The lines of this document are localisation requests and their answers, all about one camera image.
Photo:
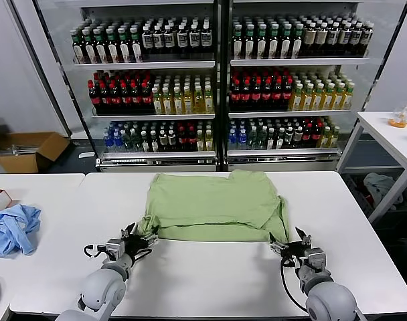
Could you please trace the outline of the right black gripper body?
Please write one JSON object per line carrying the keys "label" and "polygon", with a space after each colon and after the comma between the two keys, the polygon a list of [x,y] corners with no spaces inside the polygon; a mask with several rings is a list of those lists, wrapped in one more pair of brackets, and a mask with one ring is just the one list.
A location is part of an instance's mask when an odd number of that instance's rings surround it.
{"label": "right black gripper body", "polygon": [[305,253],[311,249],[310,241],[289,242],[283,247],[283,266],[310,265],[309,256]]}

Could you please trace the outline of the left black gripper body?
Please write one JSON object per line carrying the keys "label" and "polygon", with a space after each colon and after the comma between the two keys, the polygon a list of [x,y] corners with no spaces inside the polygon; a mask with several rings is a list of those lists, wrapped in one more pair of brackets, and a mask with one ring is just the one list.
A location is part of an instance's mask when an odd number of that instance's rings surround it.
{"label": "left black gripper body", "polygon": [[120,238],[125,243],[125,253],[129,255],[132,262],[144,258],[152,252],[151,247],[141,247],[140,235],[133,234],[129,238]]}

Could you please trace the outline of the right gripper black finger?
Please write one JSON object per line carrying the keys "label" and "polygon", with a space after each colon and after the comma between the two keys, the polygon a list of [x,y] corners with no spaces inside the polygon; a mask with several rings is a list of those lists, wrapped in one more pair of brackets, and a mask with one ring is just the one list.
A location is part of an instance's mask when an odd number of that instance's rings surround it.
{"label": "right gripper black finger", "polygon": [[298,227],[295,227],[295,230],[301,239],[300,241],[297,241],[297,243],[302,247],[311,247],[311,236],[307,235],[302,229],[299,229]]}
{"label": "right gripper black finger", "polygon": [[270,249],[276,254],[283,256],[288,246],[278,241],[271,232],[269,233],[269,238],[270,238]]}

